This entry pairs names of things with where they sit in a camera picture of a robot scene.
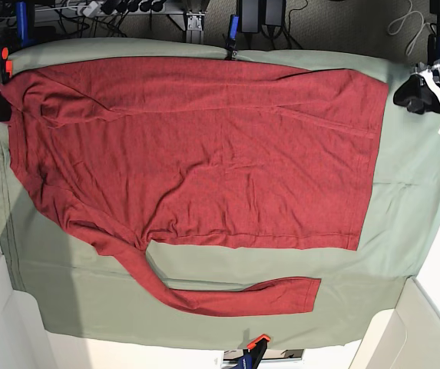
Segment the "red long-sleeve T-shirt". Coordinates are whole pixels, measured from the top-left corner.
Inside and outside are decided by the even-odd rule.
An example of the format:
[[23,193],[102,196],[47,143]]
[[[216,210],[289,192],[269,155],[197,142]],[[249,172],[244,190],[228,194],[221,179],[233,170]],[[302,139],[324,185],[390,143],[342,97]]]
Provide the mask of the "red long-sleeve T-shirt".
[[356,250],[388,92],[349,69],[152,57],[2,86],[11,169],[37,210],[163,304],[214,317],[310,312],[320,281],[177,290],[149,265],[150,242]]

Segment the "orange black clamp far-left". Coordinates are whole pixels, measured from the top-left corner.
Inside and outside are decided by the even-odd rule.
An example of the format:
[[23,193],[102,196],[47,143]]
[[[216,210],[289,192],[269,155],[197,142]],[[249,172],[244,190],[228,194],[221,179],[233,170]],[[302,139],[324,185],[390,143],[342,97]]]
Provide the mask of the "orange black clamp far-left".
[[12,60],[9,58],[9,50],[7,47],[0,46],[0,82],[2,84],[9,81],[13,73]]

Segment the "white bin right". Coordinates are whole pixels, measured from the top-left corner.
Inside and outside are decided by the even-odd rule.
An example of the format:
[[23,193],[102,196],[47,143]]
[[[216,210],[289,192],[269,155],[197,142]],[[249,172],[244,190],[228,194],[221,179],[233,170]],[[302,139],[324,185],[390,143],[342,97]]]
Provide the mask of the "white bin right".
[[350,367],[440,369],[440,312],[416,278],[372,318]]

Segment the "blue handled clamp top centre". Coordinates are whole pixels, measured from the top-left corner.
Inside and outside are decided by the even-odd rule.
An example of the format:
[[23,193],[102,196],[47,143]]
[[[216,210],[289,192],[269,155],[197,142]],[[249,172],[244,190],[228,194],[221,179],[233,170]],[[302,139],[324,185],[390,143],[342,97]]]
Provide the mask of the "blue handled clamp top centre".
[[235,60],[237,57],[237,28],[239,24],[239,16],[231,15],[228,33],[226,37],[225,49],[227,50],[226,60]]

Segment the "white bin left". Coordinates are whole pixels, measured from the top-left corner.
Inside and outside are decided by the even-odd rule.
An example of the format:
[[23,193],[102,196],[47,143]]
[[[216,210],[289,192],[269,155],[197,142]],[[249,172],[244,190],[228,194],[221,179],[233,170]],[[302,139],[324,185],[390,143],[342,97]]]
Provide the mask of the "white bin left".
[[0,368],[56,368],[36,300],[12,288],[0,253]]

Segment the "black power adapter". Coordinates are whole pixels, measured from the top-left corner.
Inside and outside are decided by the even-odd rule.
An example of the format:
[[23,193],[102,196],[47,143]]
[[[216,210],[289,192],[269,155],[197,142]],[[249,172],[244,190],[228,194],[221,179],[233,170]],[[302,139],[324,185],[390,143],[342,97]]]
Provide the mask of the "black power adapter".
[[239,0],[237,2],[239,30],[242,33],[259,33],[261,26],[283,27],[285,0]]

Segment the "aluminium frame bracket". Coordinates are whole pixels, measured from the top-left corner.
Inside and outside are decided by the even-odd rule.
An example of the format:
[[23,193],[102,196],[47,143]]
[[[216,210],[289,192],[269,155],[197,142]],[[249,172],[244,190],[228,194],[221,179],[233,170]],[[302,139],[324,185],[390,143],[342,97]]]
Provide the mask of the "aluminium frame bracket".
[[210,0],[184,0],[181,3],[180,12],[168,14],[167,17],[183,32],[185,43],[202,45]]

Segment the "orange black clamp near edge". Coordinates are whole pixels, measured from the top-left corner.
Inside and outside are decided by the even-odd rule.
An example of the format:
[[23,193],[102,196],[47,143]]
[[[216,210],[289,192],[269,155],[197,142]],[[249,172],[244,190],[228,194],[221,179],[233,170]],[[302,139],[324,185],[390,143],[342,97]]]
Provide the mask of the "orange black clamp near edge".
[[253,341],[251,341],[246,349],[243,350],[243,355],[238,359],[237,369],[257,369],[266,353],[268,343],[271,339],[268,335],[262,334]]

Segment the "white bin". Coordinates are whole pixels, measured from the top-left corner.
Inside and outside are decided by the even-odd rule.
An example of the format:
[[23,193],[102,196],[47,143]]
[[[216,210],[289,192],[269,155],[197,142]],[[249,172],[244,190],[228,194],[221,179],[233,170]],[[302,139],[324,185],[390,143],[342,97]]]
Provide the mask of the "white bin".
[[0,253],[0,368],[56,368],[36,300],[12,288]]
[[440,312],[416,278],[372,318],[350,367],[440,369]]

